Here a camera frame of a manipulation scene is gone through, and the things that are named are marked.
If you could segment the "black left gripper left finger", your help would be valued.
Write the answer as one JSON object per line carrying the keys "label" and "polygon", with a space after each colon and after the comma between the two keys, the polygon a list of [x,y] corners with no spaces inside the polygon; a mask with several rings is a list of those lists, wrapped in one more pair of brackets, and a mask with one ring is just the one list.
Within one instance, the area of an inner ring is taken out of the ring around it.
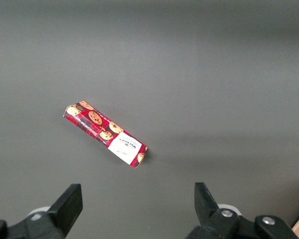
{"label": "black left gripper left finger", "polygon": [[80,184],[71,184],[50,207],[32,211],[19,223],[0,220],[0,239],[64,239],[83,209]]}

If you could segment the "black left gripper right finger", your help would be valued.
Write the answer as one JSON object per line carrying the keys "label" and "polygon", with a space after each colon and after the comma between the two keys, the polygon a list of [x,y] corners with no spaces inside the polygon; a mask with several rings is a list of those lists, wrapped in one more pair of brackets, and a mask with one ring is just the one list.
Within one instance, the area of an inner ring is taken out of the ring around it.
{"label": "black left gripper right finger", "polygon": [[188,239],[297,239],[281,218],[259,215],[249,221],[230,208],[220,208],[203,182],[194,187],[194,207],[200,226]]}

